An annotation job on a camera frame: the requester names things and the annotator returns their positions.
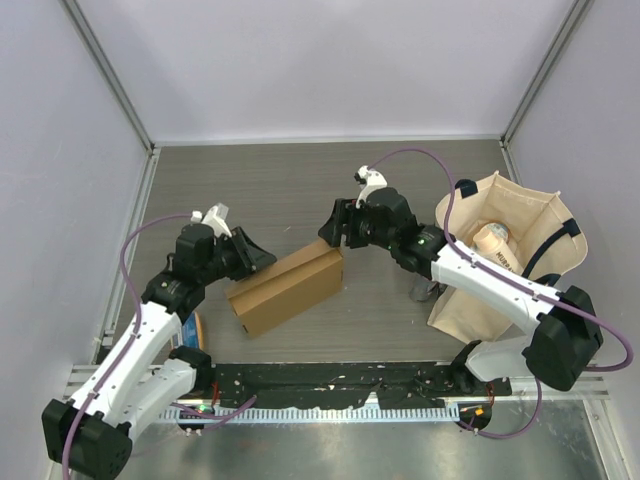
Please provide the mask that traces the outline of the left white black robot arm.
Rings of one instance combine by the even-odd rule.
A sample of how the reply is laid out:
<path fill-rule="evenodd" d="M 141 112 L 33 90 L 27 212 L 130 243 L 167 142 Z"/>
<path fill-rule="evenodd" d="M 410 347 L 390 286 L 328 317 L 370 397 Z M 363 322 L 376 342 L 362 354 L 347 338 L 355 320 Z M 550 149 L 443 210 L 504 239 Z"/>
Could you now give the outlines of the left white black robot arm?
<path fill-rule="evenodd" d="M 64 478 L 72 472 L 116 478 L 161 411 L 186 394 L 200 399 L 211 391 L 212 359 L 199 348 L 181 345 L 155 374 L 149 367 L 209 285 L 244 280 L 276 260 L 240 227 L 200 222 L 182 228 L 163 270 L 135 298 L 134 317 L 116 345 L 68 400 L 52 400 L 42 413 L 47 453 Z"/>

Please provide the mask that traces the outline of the brown cardboard box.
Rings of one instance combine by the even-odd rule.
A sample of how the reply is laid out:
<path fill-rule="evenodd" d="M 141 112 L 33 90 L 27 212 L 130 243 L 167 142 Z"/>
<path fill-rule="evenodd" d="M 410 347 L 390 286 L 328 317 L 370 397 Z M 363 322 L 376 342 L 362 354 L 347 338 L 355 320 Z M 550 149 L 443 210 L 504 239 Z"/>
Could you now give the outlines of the brown cardboard box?
<path fill-rule="evenodd" d="M 340 292 L 344 259 L 319 239 L 226 290 L 245 333 L 256 338 Z"/>

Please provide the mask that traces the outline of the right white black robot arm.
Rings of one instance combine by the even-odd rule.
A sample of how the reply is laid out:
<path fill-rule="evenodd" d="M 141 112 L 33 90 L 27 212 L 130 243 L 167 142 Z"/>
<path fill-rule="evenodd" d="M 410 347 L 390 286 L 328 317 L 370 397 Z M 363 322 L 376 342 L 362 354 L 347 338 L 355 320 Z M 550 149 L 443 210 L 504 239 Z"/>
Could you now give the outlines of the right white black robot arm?
<path fill-rule="evenodd" d="M 467 344 L 451 371 L 462 394 L 522 375 L 566 392 L 603 343 L 588 319 L 594 309 L 586 292 L 575 286 L 562 292 L 482 259 L 438 226 L 420 223 L 394 188 L 378 189 L 365 201 L 337 199 L 318 235 L 331 247 L 378 246 L 404 270 L 471 295 L 522 331 L 518 338 Z"/>

